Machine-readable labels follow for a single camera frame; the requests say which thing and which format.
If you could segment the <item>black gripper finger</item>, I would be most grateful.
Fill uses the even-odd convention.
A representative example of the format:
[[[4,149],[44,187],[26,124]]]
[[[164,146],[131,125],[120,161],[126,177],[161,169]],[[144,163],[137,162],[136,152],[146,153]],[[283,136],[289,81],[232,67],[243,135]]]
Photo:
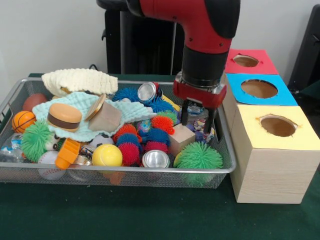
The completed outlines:
[[[208,117],[205,121],[204,129],[203,129],[204,134],[209,134],[211,132],[212,125],[214,123],[214,119],[215,119],[216,111],[217,111],[216,108],[207,109],[207,110],[208,110]]]
[[[188,124],[188,106],[189,106],[189,100],[186,99],[183,101],[183,104],[181,107],[180,122],[183,126],[186,126]]]

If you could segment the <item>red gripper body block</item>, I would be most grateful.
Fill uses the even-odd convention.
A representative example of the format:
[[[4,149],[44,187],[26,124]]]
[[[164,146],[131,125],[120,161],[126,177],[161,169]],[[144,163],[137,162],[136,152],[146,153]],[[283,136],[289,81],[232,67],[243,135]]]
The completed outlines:
[[[206,109],[217,109],[227,94],[227,86],[220,83],[218,86],[211,88],[194,87],[183,81],[180,71],[173,82],[173,93],[184,101],[188,100],[201,104]]]

